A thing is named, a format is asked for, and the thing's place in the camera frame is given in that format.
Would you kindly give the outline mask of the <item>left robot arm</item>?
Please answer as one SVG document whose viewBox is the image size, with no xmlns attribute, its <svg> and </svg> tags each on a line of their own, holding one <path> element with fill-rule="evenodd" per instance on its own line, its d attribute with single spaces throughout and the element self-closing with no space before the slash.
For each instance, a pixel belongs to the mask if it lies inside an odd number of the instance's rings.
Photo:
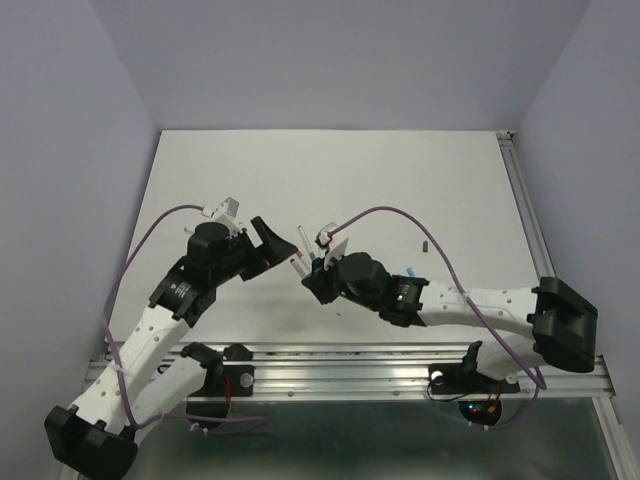
<svg viewBox="0 0 640 480">
<path fill-rule="evenodd" d="M 54 407 L 44 421 L 53 456 L 89 479 L 121 479 L 142 440 L 175 406 L 222 382 L 219 352 L 188 345 L 158 379 L 152 377 L 169 351 L 216 300 L 219 286 L 253 279 L 294 256 L 297 247 L 260 217 L 251 221 L 254 245 L 233 216 L 215 213 L 195 227 L 185 254 L 149 297 L 141 319 L 100 376 L 69 407 Z"/>
</svg>

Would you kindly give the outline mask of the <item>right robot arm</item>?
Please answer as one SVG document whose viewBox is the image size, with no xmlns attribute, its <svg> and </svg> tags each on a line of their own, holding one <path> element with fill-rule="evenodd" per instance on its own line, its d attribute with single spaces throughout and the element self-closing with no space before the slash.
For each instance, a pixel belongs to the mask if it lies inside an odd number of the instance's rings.
<svg viewBox="0 0 640 480">
<path fill-rule="evenodd" d="M 392 275 L 364 252 L 316 259 L 302 285 L 323 305 L 338 298 L 396 327 L 464 326 L 488 330 L 452 376 L 482 390 L 519 371 L 549 365 L 573 373 L 595 366 L 597 308 L 556 277 L 538 286 L 460 292 L 415 276 Z"/>
</svg>

